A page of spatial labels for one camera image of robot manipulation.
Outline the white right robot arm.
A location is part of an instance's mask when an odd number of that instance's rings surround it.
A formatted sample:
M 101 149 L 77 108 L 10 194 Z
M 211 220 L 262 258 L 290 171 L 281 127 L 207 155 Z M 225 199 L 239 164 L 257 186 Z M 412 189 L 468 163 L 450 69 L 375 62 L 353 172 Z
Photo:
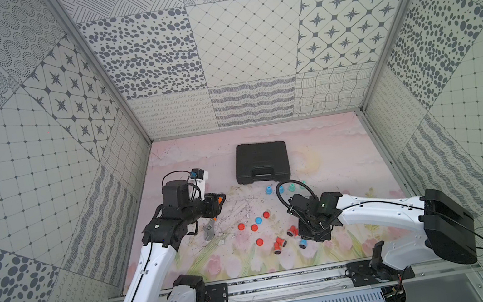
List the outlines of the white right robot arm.
M 323 243 L 337 227 L 377 225 L 407 231 L 394 241 L 379 241 L 372 248 L 369 269 L 362 278 L 392 281 L 404 276 L 414 264 L 443 260 L 473 265 L 478 260 L 474 218 L 463 206 L 440 190 L 428 189 L 423 196 L 384 199 L 358 197 L 339 192 L 316 195 L 276 196 L 287 212 L 298 219 L 302 239 Z

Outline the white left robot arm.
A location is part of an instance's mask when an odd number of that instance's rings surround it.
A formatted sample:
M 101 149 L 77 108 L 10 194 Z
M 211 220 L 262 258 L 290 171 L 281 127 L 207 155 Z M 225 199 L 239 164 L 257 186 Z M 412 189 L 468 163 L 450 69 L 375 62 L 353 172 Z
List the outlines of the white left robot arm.
M 187 180 L 172 180 L 163 185 L 163 202 L 143 231 L 139 265 L 123 302 L 157 302 L 161 287 L 179 251 L 182 239 L 197 234 L 189 230 L 198 220 L 215 220 L 226 201 L 224 194 L 206 193 L 209 173 L 190 171 Z M 180 275 L 166 302 L 207 302 L 201 276 Z

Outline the black plastic tool case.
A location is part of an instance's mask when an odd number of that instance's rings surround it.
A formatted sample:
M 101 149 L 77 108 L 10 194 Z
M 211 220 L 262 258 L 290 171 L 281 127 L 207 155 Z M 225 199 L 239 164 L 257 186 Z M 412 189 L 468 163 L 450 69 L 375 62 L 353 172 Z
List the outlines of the black plastic tool case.
M 235 163 L 239 185 L 258 181 L 284 182 L 291 178 L 287 146 L 284 141 L 237 145 Z

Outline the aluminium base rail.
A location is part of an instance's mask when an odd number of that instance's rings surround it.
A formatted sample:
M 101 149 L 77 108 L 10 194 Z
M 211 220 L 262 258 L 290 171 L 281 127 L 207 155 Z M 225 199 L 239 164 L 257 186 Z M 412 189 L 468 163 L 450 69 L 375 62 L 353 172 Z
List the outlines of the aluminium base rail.
M 204 302 L 404 302 L 423 284 L 457 280 L 483 286 L 477 264 L 442 260 L 413 265 L 388 281 L 372 277 L 369 259 L 208 284 Z

